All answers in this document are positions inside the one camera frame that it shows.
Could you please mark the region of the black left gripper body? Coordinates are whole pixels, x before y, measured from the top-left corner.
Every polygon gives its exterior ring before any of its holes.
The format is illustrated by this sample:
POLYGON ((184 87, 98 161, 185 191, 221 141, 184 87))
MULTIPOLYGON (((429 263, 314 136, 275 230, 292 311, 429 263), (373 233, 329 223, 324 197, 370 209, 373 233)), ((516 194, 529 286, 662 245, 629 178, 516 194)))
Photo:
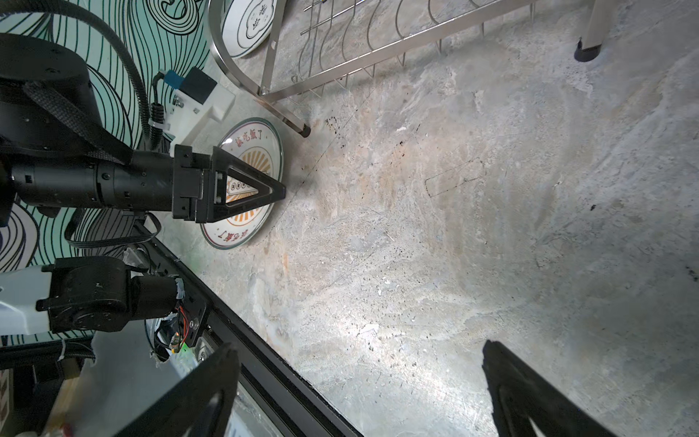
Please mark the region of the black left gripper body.
POLYGON ((10 161, 10 187, 28 205, 43 209, 167 211, 194 220, 204 198, 211 157, 175 147, 173 157, 136 151, 129 164, 92 157, 10 161))

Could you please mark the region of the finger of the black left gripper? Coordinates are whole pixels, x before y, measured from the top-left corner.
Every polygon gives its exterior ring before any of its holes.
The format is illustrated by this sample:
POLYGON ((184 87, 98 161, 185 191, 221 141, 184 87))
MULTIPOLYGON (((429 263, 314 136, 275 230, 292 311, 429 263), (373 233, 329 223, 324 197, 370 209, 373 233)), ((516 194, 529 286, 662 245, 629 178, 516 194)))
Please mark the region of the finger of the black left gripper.
POLYGON ((252 147, 242 157, 215 147, 211 158, 213 188, 205 223, 227 220, 286 198, 286 187, 275 176, 272 156, 263 147, 252 147))

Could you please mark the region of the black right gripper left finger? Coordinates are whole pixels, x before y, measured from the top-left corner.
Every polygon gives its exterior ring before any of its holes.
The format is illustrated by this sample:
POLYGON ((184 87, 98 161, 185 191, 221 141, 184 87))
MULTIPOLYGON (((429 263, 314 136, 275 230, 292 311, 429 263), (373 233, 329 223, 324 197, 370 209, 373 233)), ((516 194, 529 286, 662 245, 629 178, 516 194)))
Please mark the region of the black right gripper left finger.
POLYGON ((238 378, 238 352, 225 343, 118 435, 224 436, 238 378))

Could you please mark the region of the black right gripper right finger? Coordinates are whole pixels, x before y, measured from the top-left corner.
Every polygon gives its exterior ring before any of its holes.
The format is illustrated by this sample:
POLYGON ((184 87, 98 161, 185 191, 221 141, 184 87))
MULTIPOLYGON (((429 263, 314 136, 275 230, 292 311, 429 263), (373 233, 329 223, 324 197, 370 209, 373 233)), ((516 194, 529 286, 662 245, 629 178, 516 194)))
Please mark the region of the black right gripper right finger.
POLYGON ((501 342, 488 340, 482 353, 498 435, 613 435, 501 342))

